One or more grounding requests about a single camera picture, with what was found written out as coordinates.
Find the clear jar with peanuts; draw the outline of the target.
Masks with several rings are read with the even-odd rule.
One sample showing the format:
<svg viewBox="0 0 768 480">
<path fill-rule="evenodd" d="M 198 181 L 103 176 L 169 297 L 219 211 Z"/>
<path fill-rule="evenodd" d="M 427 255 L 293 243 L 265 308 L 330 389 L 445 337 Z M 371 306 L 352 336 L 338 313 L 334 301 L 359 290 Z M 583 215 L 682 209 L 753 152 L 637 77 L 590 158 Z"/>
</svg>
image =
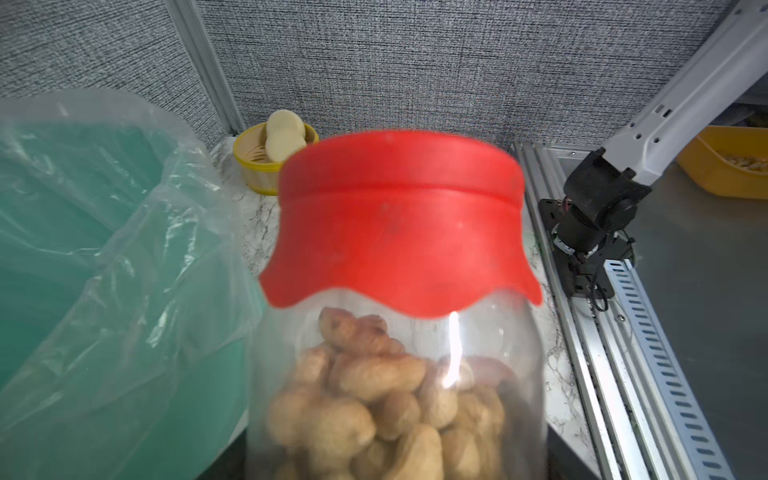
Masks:
<svg viewBox="0 0 768 480">
<path fill-rule="evenodd" d="M 250 479 L 543 479 L 543 348 L 497 291 L 433 319 L 345 289 L 252 335 Z"/>
</svg>

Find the red jar lid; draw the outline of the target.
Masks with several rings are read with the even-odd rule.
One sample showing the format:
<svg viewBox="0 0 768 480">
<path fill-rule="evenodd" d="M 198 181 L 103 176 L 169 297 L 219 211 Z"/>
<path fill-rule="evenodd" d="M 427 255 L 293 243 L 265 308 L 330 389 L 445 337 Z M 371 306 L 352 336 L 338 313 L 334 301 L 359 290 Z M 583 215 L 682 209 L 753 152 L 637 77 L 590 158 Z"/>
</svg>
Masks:
<svg viewBox="0 0 768 480">
<path fill-rule="evenodd" d="M 270 305 L 348 289 L 423 319 L 497 291 L 542 301 L 522 233 L 525 181 L 505 151 L 428 131 L 320 141 L 279 177 L 279 233 L 260 276 Z"/>
</svg>

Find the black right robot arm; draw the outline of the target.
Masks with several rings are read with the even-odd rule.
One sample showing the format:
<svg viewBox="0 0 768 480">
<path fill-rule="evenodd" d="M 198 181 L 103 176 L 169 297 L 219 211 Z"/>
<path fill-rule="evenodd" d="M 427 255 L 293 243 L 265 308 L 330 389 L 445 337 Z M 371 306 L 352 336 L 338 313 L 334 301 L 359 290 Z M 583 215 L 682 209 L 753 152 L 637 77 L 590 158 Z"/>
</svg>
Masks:
<svg viewBox="0 0 768 480">
<path fill-rule="evenodd" d="M 608 259 L 652 184 L 695 136 L 767 72 L 767 4 L 740 1 L 710 38 L 627 126 L 568 175 L 560 200 L 538 208 L 568 297 L 612 297 Z"/>
</svg>

